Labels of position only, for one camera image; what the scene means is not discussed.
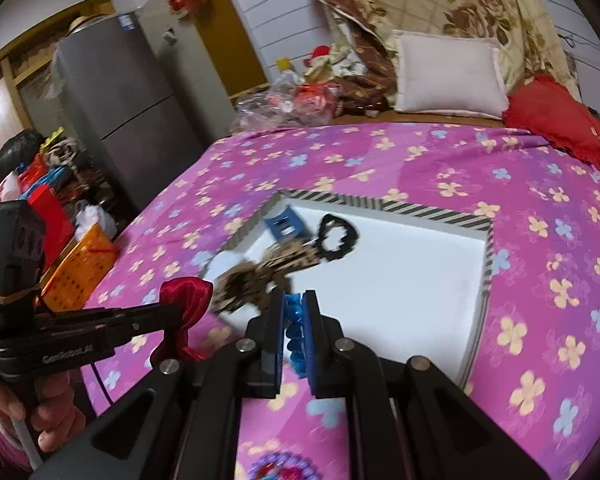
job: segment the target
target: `orange basket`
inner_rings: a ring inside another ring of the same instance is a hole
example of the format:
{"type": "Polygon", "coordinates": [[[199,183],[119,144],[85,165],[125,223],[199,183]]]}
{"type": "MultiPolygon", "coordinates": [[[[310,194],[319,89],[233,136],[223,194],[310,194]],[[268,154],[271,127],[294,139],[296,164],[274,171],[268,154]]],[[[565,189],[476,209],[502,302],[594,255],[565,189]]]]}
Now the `orange basket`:
{"type": "Polygon", "coordinates": [[[111,270],[119,249],[94,224],[53,273],[42,299],[54,312],[80,310],[111,270]]]}

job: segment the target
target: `human hand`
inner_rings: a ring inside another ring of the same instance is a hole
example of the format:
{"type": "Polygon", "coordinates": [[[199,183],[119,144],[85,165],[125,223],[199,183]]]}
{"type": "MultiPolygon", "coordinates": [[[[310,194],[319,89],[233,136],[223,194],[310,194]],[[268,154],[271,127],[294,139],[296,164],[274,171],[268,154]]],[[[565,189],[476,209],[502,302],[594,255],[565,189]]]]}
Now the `human hand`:
{"type": "MultiPolygon", "coordinates": [[[[68,372],[36,380],[36,391],[42,402],[30,414],[30,421],[34,430],[42,432],[38,437],[40,449],[51,452],[80,433],[86,420],[74,406],[74,390],[69,386],[68,372]]],[[[3,428],[17,438],[11,419],[24,420],[26,416],[24,405],[0,380],[0,423],[3,428]]]]}

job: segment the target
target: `bed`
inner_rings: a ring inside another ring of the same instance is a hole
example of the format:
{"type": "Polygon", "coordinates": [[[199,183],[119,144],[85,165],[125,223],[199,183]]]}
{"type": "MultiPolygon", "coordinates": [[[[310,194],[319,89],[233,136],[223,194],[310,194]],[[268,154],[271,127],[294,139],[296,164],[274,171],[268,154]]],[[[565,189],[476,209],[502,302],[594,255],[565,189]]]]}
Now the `bed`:
{"type": "MultiPolygon", "coordinates": [[[[126,229],[122,256],[88,305],[156,301],[164,280],[198,274],[279,188],[493,219],[493,288],[465,392],[551,478],[576,471],[600,436],[600,171],[503,127],[393,122],[239,134],[213,144],[126,229]]],[[[190,343],[207,350],[231,337],[212,314],[190,330],[190,343]]],[[[138,336],[97,363],[104,390],[83,370],[96,412],[148,372],[160,339],[138,336]]],[[[281,396],[245,406],[237,478],[279,446],[311,455],[325,479],[346,478],[339,409],[311,404],[287,370],[281,396]]]]}

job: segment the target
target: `blue gripper pad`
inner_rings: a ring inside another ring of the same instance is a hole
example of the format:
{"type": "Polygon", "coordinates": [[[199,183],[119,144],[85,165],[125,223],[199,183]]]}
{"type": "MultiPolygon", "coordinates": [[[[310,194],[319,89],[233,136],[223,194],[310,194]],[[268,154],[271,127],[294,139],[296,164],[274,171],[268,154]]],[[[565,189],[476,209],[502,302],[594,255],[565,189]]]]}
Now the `blue gripper pad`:
{"type": "Polygon", "coordinates": [[[306,294],[302,295],[302,346],[304,348],[304,363],[306,376],[309,379],[309,388],[315,391],[317,376],[315,371],[314,334],[311,329],[311,319],[307,307],[306,294]]]}
{"type": "Polygon", "coordinates": [[[302,297],[300,294],[285,295],[285,320],[288,322],[286,336],[290,339],[286,348],[291,352],[291,365],[300,379],[306,377],[306,362],[302,346],[302,297]]]}

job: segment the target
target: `refrigerator door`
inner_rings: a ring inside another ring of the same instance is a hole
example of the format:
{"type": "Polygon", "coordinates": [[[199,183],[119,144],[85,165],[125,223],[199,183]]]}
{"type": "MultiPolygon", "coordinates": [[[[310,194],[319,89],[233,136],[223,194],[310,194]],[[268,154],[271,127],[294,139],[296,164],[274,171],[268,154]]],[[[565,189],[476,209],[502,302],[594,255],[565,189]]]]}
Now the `refrigerator door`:
{"type": "Polygon", "coordinates": [[[203,152],[175,97],[132,119],[102,141],[131,202],[144,209],[203,152]]]}
{"type": "Polygon", "coordinates": [[[133,14],[109,16],[56,43],[61,73],[99,139],[173,94],[133,14]]]}

